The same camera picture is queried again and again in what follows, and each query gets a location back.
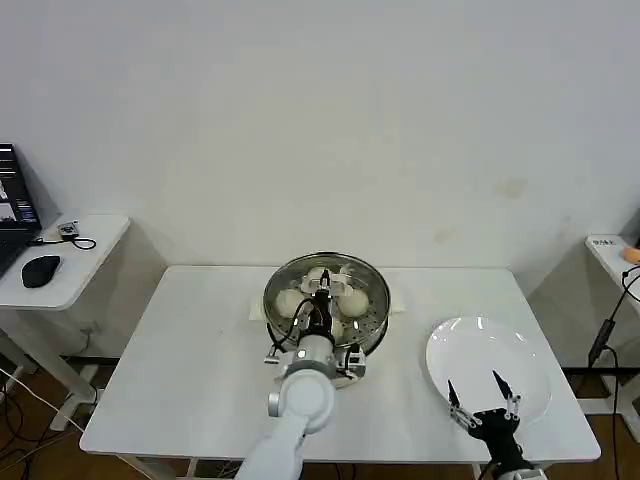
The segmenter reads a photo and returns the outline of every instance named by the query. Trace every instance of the small device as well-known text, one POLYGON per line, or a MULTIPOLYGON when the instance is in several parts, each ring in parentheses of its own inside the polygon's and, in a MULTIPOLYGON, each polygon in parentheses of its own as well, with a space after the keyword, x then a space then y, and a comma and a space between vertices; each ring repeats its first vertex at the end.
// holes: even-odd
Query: small device
POLYGON ((22 284, 26 288, 43 287, 51 281, 60 265, 60 257, 46 255, 27 262, 22 267, 22 284))
POLYGON ((58 233, 63 240, 71 241, 80 236, 76 223, 77 222, 67 222, 58 225, 58 233))

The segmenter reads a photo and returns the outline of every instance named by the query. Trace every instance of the white table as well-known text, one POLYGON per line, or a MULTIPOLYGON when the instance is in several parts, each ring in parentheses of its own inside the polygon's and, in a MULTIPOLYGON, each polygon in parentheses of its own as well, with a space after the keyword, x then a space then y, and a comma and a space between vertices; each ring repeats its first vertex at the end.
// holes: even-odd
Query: white table
MULTIPOLYGON (((245 457, 277 421, 267 416, 267 394, 278 367, 263 365, 271 342, 264 324, 248 320, 252 299, 274 270, 168 269, 82 436, 81 448, 128 461, 134 456, 245 457)), ((381 271, 392 290, 402 295, 406 312, 392 317, 387 335, 367 359, 364 379, 338 391, 334 419, 305 440, 305 459, 487 462, 485 445, 449 418, 447 405, 428 380, 424 360, 427 334, 436 324, 480 314, 525 335, 548 367, 553 392, 548 413, 517 432, 526 457, 540 463, 600 456, 600 447, 509 271, 381 271)))
MULTIPOLYGON (((24 327, 26 319, 16 310, 62 311, 73 305, 94 274, 105 261, 129 226, 124 215, 84 215, 61 217, 42 236, 45 240, 59 240, 56 225, 78 221, 80 236, 96 241, 92 250, 79 250, 70 243, 30 247, 25 250, 11 268, 0 277, 0 309, 6 333, 24 352, 28 353, 45 370, 64 384, 72 395, 61 412, 71 416, 82 403, 94 403, 96 391, 89 384, 97 367, 90 365, 81 374, 62 360, 39 331, 38 325, 27 326, 28 335, 12 335, 24 327), (61 263, 53 279, 40 288, 25 288, 22 284, 22 267, 30 260, 43 255, 59 255, 61 263)), ((56 416, 51 424, 53 430, 64 430, 66 419, 56 416)))
MULTIPOLYGON (((622 252, 625 248, 632 245, 618 235, 591 235, 587 237, 585 244, 616 285, 622 290, 622 273, 634 266, 625 260, 622 252)), ((627 285, 638 275, 640 275, 640 270, 631 273, 629 278, 627 278, 627 285)), ((634 283, 629 291, 640 298, 640 280, 634 283)), ((631 305, 638 314, 640 314, 640 303, 631 300, 631 305)), ((608 398, 581 399, 580 406, 585 414, 609 415, 613 413, 613 392, 615 391, 616 378, 603 375, 602 381, 607 387, 607 390, 609 390, 610 396, 608 398)), ((640 375, 636 375, 619 388, 617 409, 627 424, 633 438, 636 442, 640 443, 640 415, 638 415, 637 410, 633 406, 633 402, 638 398, 640 398, 640 375)))

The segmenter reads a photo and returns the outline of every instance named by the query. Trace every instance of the floor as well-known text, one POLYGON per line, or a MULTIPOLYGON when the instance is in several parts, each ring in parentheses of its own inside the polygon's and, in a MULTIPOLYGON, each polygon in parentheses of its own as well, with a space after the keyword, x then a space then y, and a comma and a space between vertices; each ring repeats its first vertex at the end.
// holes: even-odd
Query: floor
MULTIPOLYGON (((111 370, 101 368, 94 383, 96 386, 106 385, 111 370)), ((66 392, 45 372, 25 378, 26 383, 39 395, 49 400, 54 405, 62 404, 66 392)), ((582 389, 584 396, 597 396, 603 394, 603 387, 597 379, 589 380, 582 389)), ((21 405, 24 411, 24 425, 20 433, 29 439, 39 439, 45 431, 53 414, 51 410, 38 400, 31 397, 19 386, 13 392, 13 397, 21 405)), ((18 426, 18 410, 11 403, 8 407, 8 418, 14 427, 18 426)), ((0 405, 0 413, 4 417, 4 404, 0 405)), ((86 423, 89 412, 79 412, 77 420, 86 423)), ((551 480, 567 478, 580 478, 581 480, 614 480, 614 463, 612 448, 612 421, 610 417, 591 417, 589 422, 594 429, 596 437, 602 448, 602 456, 597 462, 588 464, 555 465, 547 470, 551 480)), ((618 455, 620 475, 623 479, 640 478, 640 444, 633 441, 627 432, 624 423, 617 419, 618 455)), ((11 438, 6 421, 0 420, 0 448, 11 438)), ((141 480, 145 477, 133 471, 128 465, 112 457, 88 455, 78 448, 79 433, 69 428, 62 435, 53 438, 55 443, 33 454, 29 466, 29 480, 141 480)), ((0 479, 1 480, 26 480, 24 476, 25 461, 18 461, 25 452, 31 451, 35 442, 14 440, 14 442, 0 453, 0 479)), ((187 462, 177 460, 171 462, 174 470, 183 475, 186 472, 187 462)), ((205 462, 199 466, 198 475, 215 476, 220 473, 222 467, 226 467, 227 474, 233 472, 236 464, 224 462, 205 462)), ((339 466, 339 474, 333 464, 307 464, 304 467, 302 478, 306 480, 352 480, 352 465, 339 466)), ((438 480, 469 480, 471 470, 468 466, 437 465, 437 466, 404 466, 404 465, 369 465, 356 466, 358 480, 382 480, 382 479, 438 479, 438 480)))

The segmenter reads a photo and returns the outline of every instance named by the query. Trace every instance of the round plate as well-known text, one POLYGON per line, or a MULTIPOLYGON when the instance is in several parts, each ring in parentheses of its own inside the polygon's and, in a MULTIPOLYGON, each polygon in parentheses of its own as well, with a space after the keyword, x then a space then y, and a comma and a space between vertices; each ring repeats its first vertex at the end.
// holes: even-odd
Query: round plate
POLYGON ((451 380, 460 404, 471 413, 506 407, 492 371, 522 395, 520 425, 542 417, 551 401, 544 365, 520 333, 484 317, 452 318, 431 334, 427 369, 448 402, 451 380))

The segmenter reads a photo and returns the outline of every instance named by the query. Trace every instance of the computer mouse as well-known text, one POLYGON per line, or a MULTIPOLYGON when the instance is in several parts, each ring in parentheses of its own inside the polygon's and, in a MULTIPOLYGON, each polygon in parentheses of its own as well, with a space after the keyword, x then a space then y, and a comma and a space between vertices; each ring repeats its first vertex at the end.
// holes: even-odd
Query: computer mouse
POLYGON ((22 283, 27 288, 43 287, 51 281, 60 265, 60 257, 46 255, 34 258, 22 267, 22 283))

